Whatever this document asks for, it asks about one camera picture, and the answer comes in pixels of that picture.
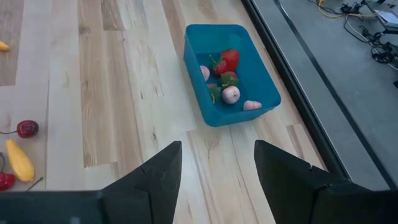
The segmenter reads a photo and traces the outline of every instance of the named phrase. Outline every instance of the strawberry leaf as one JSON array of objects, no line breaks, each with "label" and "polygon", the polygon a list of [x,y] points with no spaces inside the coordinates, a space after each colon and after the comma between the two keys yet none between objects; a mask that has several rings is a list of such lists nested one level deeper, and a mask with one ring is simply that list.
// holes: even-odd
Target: strawberry leaf
[{"label": "strawberry leaf", "polygon": [[221,88],[213,85],[213,86],[208,86],[210,96],[211,96],[211,101],[215,103],[215,101],[220,97],[221,95]]},{"label": "strawberry leaf", "polygon": [[226,84],[231,80],[232,75],[229,74],[228,72],[221,74],[221,84]]},{"label": "strawberry leaf", "polygon": [[221,76],[221,87],[223,88],[227,88],[229,86],[237,86],[238,83],[239,80],[228,73],[224,73],[224,75]]}]

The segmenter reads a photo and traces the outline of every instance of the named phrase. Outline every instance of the gray floor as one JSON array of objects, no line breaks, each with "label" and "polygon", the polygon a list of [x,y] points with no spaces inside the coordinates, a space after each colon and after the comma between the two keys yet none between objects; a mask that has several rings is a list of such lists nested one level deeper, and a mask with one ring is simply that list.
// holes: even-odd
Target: gray floor
[{"label": "gray floor", "polygon": [[[350,176],[369,189],[388,189],[275,2],[255,2]],[[339,11],[343,2],[352,4],[354,1],[327,0],[324,6]],[[326,18],[307,0],[280,0],[280,4],[388,173],[398,183],[398,89],[392,84],[398,80],[398,71],[372,59],[371,46],[344,30],[345,17]],[[366,7],[361,12],[371,13]],[[367,27],[370,33],[384,30],[376,18],[368,17],[364,22],[351,18],[349,21],[357,30],[360,30],[359,25]],[[398,35],[387,34],[381,40],[398,44]]]}]

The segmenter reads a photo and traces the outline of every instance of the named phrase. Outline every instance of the toy fruit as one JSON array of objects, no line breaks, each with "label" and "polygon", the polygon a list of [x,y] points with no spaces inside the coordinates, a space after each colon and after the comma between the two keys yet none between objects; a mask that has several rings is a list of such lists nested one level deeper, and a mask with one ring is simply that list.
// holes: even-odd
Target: toy fruit
[{"label": "toy fruit", "polygon": [[226,61],[228,71],[235,71],[239,63],[239,52],[236,49],[228,49],[221,53],[221,58]]},{"label": "toy fruit", "polygon": [[214,58],[210,55],[210,58],[213,61],[213,72],[216,76],[220,76],[221,73],[225,73],[228,72],[228,66],[225,60],[222,59],[222,57],[220,59],[218,59],[217,61],[214,60]]},{"label": "toy fruit", "polygon": [[237,86],[239,80],[234,72],[226,72],[221,74],[220,82],[222,88],[227,88],[229,86]]},{"label": "toy fruit", "polygon": [[243,104],[243,110],[255,110],[262,108],[262,104],[257,101],[246,100]]},{"label": "toy fruit", "polygon": [[0,191],[4,191],[10,189],[15,183],[15,176],[14,174],[5,174],[3,172],[4,166],[6,165],[6,159],[2,152],[0,152],[0,157],[2,159],[2,167],[0,170]]},{"label": "toy fruit", "polygon": [[0,51],[8,51],[10,47],[7,44],[0,41]]},{"label": "toy fruit", "polygon": [[25,120],[21,121],[17,125],[17,130],[9,133],[4,133],[0,131],[0,134],[12,134],[18,133],[21,138],[30,138],[35,136],[39,132],[39,124],[36,121]]},{"label": "toy fruit", "polygon": [[230,86],[223,90],[222,95],[225,103],[234,104],[239,100],[239,97],[241,97],[241,92],[236,86]]},{"label": "toy fruit", "polygon": [[203,74],[203,78],[205,79],[205,82],[206,82],[210,77],[210,71],[204,65],[200,65],[200,70],[201,70],[201,73]]},{"label": "toy fruit", "polygon": [[207,87],[209,88],[210,91],[211,101],[215,103],[216,100],[220,97],[221,88],[215,85],[214,83],[207,84]]},{"label": "toy fruit", "polygon": [[6,148],[10,165],[21,181],[33,181],[35,170],[32,162],[12,139],[6,140]]}]

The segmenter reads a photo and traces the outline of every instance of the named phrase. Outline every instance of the cherry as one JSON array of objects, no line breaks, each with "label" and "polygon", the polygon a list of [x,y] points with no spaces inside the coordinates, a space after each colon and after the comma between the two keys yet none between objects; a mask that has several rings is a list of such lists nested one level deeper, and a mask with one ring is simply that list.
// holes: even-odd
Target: cherry
[{"label": "cherry", "polygon": [[35,136],[39,132],[39,124],[36,121],[25,120],[21,121],[17,125],[17,130],[9,133],[4,133],[0,131],[0,134],[12,134],[18,133],[18,136],[21,138],[30,138]]}]

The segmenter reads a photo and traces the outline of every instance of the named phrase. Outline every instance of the equipment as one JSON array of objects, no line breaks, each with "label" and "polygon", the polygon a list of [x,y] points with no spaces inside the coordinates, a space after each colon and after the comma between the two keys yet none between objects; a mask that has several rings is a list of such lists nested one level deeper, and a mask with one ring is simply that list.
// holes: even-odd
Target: equipment
[{"label": "equipment", "polygon": [[172,224],[181,181],[181,142],[102,190],[0,194],[0,223]]},{"label": "equipment", "polygon": [[257,173],[278,224],[397,223],[397,191],[373,192],[257,140]]}]

